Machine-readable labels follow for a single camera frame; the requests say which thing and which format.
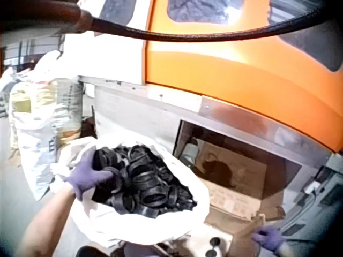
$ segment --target floor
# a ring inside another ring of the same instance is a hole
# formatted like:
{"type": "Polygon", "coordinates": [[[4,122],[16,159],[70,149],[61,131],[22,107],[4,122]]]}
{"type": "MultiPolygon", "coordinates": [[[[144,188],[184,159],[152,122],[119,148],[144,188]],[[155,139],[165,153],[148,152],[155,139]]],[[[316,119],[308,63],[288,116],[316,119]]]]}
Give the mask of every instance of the floor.
{"type": "MultiPolygon", "coordinates": [[[[93,99],[84,97],[83,116],[91,115],[92,102],[93,99]]],[[[35,201],[21,168],[20,157],[15,156],[8,160],[10,156],[9,135],[8,118],[2,118],[0,119],[0,242],[7,255],[13,256],[26,227],[53,194],[48,192],[42,200],[35,201]]],[[[54,256],[74,257],[77,250],[84,245],[93,245],[104,252],[110,252],[110,250],[91,242],[79,231],[73,220],[68,218],[54,256]]]]}

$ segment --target orange panel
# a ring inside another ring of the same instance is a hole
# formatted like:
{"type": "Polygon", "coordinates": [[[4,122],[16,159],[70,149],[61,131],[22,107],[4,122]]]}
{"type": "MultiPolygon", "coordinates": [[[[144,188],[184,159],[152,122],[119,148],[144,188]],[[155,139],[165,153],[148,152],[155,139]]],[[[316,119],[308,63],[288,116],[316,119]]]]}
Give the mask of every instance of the orange panel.
{"type": "MultiPolygon", "coordinates": [[[[266,26],[269,1],[245,0],[232,25],[177,23],[155,0],[150,30],[190,34],[266,26]]],[[[146,80],[227,101],[271,117],[334,151],[343,148],[343,70],[329,71],[277,36],[218,43],[149,42],[146,80]]]]}

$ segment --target black hose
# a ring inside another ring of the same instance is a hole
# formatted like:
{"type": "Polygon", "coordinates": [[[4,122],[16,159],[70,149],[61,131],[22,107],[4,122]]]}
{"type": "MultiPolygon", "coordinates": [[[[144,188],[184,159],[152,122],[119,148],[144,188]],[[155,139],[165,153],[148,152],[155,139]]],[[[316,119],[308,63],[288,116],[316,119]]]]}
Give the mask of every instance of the black hose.
{"type": "Polygon", "coordinates": [[[333,13],[328,7],[315,9],[301,17],[289,19],[274,25],[261,28],[250,29],[247,31],[237,31],[231,33],[216,34],[191,34],[177,35],[164,34],[140,29],[130,28],[110,21],[93,18],[93,23],[89,30],[94,32],[131,37],[134,39],[162,41],[162,42],[219,42],[219,41],[237,41],[247,39],[259,39],[261,37],[276,36],[301,29],[319,25],[333,18],[333,13]]]}

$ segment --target cardboard box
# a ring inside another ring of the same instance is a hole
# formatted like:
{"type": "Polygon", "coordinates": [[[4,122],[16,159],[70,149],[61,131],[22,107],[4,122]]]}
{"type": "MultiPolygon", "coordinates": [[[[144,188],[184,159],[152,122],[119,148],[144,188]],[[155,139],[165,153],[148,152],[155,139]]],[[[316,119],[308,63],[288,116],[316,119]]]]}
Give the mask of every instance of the cardboard box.
{"type": "MultiPolygon", "coordinates": [[[[200,152],[193,171],[210,192],[210,213],[205,223],[233,235],[228,256],[256,256],[259,247],[250,234],[265,220],[285,217],[284,159],[267,153],[257,154],[254,160],[241,154],[242,149],[237,153],[235,147],[229,150],[203,140],[198,142],[200,152]]],[[[249,156],[254,156],[251,149],[249,156]]]]}

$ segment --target gloved hand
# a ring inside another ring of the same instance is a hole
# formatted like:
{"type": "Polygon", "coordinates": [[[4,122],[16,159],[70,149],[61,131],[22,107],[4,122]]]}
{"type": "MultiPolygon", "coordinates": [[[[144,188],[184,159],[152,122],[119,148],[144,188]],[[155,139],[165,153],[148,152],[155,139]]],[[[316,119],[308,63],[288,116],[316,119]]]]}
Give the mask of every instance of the gloved hand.
{"type": "Polygon", "coordinates": [[[251,235],[251,239],[261,247],[276,253],[284,242],[280,232],[273,226],[263,226],[251,235]]]}
{"type": "Polygon", "coordinates": [[[94,188],[101,182],[113,177],[113,173],[110,171],[93,170],[92,163],[95,151],[96,147],[93,146],[87,152],[85,152],[81,160],[71,172],[71,175],[66,179],[66,181],[72,185],[79,201],[82,201],[82,194],[85,191],[94,188]]]}

